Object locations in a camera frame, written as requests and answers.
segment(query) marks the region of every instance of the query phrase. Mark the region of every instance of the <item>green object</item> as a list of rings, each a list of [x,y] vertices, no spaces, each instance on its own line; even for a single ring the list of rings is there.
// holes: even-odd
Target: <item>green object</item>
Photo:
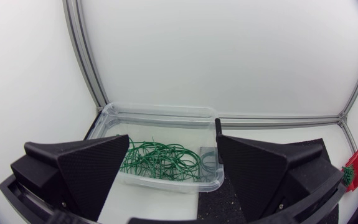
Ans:
[[[342,180],[343,180],[345,186],[348,187],[354,179],[353,164],[348,167],[342,167],[342,169],[343,169],[343,172],[345,173],[342,177]]]
[[[130,148],[120,171],[155,179],[175,181],[192,179],[198,182],[199,168],[200,157],[180,144],[133,142],[130,139]]]

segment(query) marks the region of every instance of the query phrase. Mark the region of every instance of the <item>clear plastic bin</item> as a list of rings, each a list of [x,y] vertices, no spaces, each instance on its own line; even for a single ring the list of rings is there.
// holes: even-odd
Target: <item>clear plastic bin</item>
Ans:
[[[210,192],[224,180],[216,144],[215,110],[180,106],[110,103],[101,112],[89,139],[128,134],[133,141],[181,144],[201,158],[199,179],[183,182],[154,179],[119,171],[116,180],[176,192]]]

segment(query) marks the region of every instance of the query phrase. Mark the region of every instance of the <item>green wire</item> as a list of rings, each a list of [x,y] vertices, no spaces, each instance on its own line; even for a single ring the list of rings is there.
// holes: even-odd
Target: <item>green wire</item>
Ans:
[[[180,144],[162,144],[155,142],[133,142],[131,138],[128,152],[120,171],[151,177],[155,179],[200,181],[201,158]]]

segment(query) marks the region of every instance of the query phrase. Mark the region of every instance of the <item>aluminum frame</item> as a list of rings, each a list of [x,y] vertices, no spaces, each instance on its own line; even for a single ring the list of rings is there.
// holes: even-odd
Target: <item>aluminum frame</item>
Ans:
[[[72,41],[72,47],[78,60],[82,75],[88,86],[89,92],[95,101],[97,110],[100,111],[110,103],[105,93],[103,84],[98,75],[97,67],[90,44],[88,42],[85,20],[82,13],[81,0],[63,0],[65,18]],[[336,116],[242,116],[220,114],[222,127],[225,129],[283,129],[304,128],[338,124],[349,143],[354,154],[357,144],[354,141],[351,130],[347,126],[346,118],[358,96],[358,79],[351,97],[344,109]]]
[[[97,67],[93,63],[95,60],[88,43],[85,21],[82,16],[82,4],[78,0],[63,0],[62,2],[73,51],[97,110],[100,110],[110,101],[101,83]]]

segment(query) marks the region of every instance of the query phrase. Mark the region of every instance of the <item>black foam mat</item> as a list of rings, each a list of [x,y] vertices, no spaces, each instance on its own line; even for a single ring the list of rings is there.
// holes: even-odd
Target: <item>black foam mat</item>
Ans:
[[[305,142],[291,143],[295,146],[309,146],[312,144],[321,144],[323,146],[322,157],[329,160],[328,152],[322,139],[316,139]],[[200,192],[198,198],[198,220],[213,218],[219,223],[246,223],[245,217],[241,211],[240,202],[235,194],[234,187],[230,177],[224,172],[224,182],[219,189],[213,192]],[[321,220],[320,224],[338,224],[339,218],[338,205],[332,212]]]

